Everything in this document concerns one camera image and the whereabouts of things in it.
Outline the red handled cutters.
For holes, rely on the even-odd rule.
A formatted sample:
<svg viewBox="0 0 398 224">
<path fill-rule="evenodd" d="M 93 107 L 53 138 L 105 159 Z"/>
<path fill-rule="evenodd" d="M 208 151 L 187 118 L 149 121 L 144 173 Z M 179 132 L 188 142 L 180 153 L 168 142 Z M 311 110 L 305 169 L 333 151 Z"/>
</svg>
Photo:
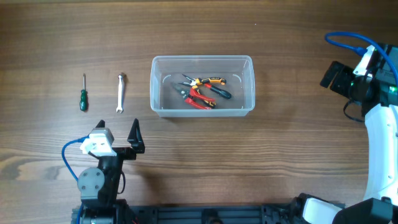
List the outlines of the red handled cutters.
<svg viewBox="0 0 398 224">
<path fill-rule="evenodd" d="M 184 102 L 196 109 L 211 110 L 216 107 L 215 99 L 202 95 L 198 88 L 194 88 L 188 83 L 172 83 L 172 87 L 182 95 Z M 204 105 L 197 103 L 196 99 L 202 100 Z"/>
</svg>

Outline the orange black needle-nose pliers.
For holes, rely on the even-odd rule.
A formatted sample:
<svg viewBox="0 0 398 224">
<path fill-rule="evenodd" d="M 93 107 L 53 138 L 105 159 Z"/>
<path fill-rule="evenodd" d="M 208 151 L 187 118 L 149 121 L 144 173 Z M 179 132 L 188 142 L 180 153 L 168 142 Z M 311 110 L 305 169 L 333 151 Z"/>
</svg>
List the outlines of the orange black needle-nose pliers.
<svg viewBox="0 0 398 224">
<path fill-rule="evenodd" d="M 221 84 L 221 85 L 225 85 L 226 84 L 226 80 L 224 78 L 220 78 L 220 77 L 191 78 L 191 77 L 189 77 L 187 75 L 184 75 L 184 74 L 183 74 L 183 76 L 188 80 L 188 82 L 180 82 L 180 83 L 188 83 L 192 87 L 198 88 L 198 89 L 199 89 L 200 85 L 205 86 L 206 83 L 209 83 L 211 85 L 213 85 L 214 83 Z M 196 99 L 195 101 L 197 103 L 199 103 L 200 105 L 204 105 L 204 102 L 202 100 Z"/>
</svg>

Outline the red black awl screwdriver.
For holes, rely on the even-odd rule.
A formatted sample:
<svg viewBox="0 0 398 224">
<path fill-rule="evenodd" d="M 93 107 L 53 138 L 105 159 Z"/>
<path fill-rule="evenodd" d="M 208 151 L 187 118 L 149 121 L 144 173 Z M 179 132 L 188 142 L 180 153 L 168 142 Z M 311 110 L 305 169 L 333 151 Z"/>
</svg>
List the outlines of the red black awl screwdriver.
<svg viewBox="0 0 398 224">
<path fill-rule="evenodd" d="M 218 88 L 214 85 L 211 85 L 209 83 L 206 83 L 205 87 L 209 88 L 211 91 L 217 93 L 218 95 L 222 96 L 223 98 L 231 99 L 231 97 L 232 97 L 232 94 L 230 92 L 220 89 L 220 88 Z"/>
</svg>

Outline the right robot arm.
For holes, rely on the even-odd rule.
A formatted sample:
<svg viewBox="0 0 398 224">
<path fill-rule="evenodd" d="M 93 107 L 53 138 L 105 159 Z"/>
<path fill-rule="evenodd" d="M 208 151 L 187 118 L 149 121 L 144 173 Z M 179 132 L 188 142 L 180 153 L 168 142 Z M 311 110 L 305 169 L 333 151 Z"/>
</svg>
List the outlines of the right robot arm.
<svg viewBox="0 0 398 224">
<path fill-rule="evenodd" d="M 366 48 L 356 68 L 332 62 L 320 84 L 361 107 L 369 143 L 369 169 L 362 202 L 340 208 L 300 194 L 289 223 L 397 223 L 397 85 L 387 61 L 397 65 L 397 46 Z"/>
</svg>

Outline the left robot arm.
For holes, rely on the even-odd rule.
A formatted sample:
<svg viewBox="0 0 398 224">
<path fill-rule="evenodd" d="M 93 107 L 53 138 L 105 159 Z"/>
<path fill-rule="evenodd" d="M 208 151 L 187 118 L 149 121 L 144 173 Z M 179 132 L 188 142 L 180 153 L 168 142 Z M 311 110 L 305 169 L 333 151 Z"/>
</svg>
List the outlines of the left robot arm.
<svg viewBox="0 0 398 224">
<path fill-rule="evenodd" d="M 128 224 L 138 223 L 137 215 L 125 199 L 117 196 L 124 192 L 126 177 L 124 161 L 134 161 L 145 152 L 139 120 L 133 121 L 127 137 L 129 147 L 113 147 L 114 137 L 101 120 L 87 137 L 79 139 L 82 153 L 98 160 L 96 167 L 81 172 L 77 178 L 81 205 L 72 211 L 72 223 Z"/>
</svg>

